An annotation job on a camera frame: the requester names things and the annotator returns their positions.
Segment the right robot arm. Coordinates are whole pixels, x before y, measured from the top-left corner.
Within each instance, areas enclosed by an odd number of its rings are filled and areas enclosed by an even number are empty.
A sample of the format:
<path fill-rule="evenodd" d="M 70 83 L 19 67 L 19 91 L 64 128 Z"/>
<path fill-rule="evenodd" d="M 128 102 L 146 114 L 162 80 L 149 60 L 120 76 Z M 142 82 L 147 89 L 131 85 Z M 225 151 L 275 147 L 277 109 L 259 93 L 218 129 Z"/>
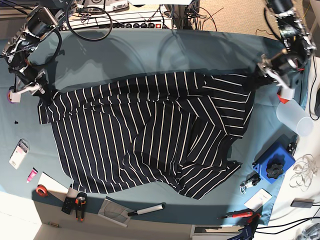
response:
<path fill-rule="evenodd" d="M 14 85 L 9 88 L 7 99 L 12 104 L 19 103 L 21 95 L 29 92 L 49 105 L 52 102 L 52 93 L 46 79 L 45 67 L 55 60 L 61 49 L 62 37 L 57 30 L 58 20 L 42 5 L 36 6 L 26 20 L 27 23 L 7 42 L 0 55 L 8 65 L 8 72 L 15 75 Z M 30 54 L 52 33 L 58 38 L 54 54 L 43 64 L 31 63 Z"/>

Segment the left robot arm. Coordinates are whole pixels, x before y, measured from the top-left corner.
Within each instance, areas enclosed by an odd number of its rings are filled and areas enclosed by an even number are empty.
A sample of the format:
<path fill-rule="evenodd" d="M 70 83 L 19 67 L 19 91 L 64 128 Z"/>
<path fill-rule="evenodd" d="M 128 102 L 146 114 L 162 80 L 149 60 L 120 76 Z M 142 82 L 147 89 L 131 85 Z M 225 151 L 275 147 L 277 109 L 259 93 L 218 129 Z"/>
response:
<path fill-rule="evenodd" d="M 279 35 L 267 21 L 267 11 L 275 17 Z M 256 71 L 262 79 L 277 83 L 279 97 L 289 101 L 294 98 L 298 86 L 297 81 L 290 79 L 290 74 L 302 71 L 317 47 L 291 0 L 266 0 L 263 14 L 271 33 L 284 48 L 270 58 L 263 54 Z"/>

